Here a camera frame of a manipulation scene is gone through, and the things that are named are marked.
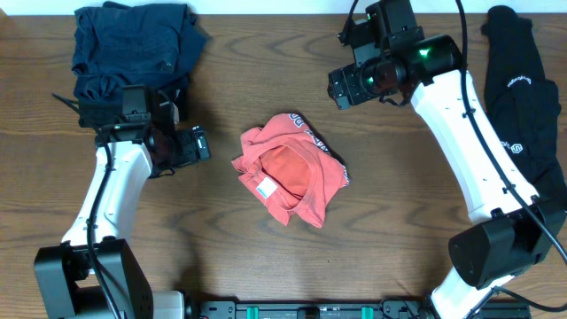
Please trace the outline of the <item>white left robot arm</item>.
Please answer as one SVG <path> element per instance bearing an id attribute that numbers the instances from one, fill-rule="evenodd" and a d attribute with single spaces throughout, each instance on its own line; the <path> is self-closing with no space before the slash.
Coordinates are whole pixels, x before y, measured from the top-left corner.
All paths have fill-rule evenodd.
<path id="1" fill-rule="evenodd" d="M 50 318 L 187 318 L 180 291 L 155 292 L 129 240 L 146 182 L 207 160 L 205 131 L 116 124 L 97 138 L 96 170 L 60 244 L 41 248 L 35 278 Z"/>

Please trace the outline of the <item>red graphic t-shirt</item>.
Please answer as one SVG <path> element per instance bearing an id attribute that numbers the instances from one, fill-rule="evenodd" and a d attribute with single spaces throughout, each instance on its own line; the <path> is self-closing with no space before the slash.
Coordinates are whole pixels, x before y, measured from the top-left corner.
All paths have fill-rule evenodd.
<path id="1" fill-rule="evenodd" d="M 239 181 L 280 223 L 297 215 L 321 228 L 326 207 L 350 183 L 346 166 L 297 113 L 280 113 L 240 136 Z"/>

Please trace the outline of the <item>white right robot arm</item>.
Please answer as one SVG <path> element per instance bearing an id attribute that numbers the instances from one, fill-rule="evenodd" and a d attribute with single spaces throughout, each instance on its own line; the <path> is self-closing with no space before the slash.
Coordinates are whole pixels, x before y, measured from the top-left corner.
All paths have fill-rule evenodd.
<path id="1" fill-rule="evenodd" d="M 543 199 L 501 145 L 479 104 L 462 54 L 437 35 L 329 74 L 329 96 L 346 109 L 402 93 L 437 139 L 465 198 L 471 228 L 452 237 L 453 267 L 422 305 L 422 318 L 473 318 L 505 283 L 560 245 L 566 213 Z"/>

